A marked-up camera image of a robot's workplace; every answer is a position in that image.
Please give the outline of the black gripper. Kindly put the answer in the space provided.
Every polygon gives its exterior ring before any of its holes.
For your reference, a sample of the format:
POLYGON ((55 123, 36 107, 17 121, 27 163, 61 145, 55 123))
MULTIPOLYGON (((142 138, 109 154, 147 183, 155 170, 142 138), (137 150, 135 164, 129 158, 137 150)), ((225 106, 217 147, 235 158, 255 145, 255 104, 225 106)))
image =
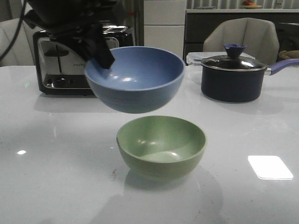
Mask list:
POLYGON ((68 47, 81 47, 86 60, 104 69, 115 61, 103 35, 103 23, 119 20, 118 0, 28 0, 24 20, 39 27, 50 39, 68 47))

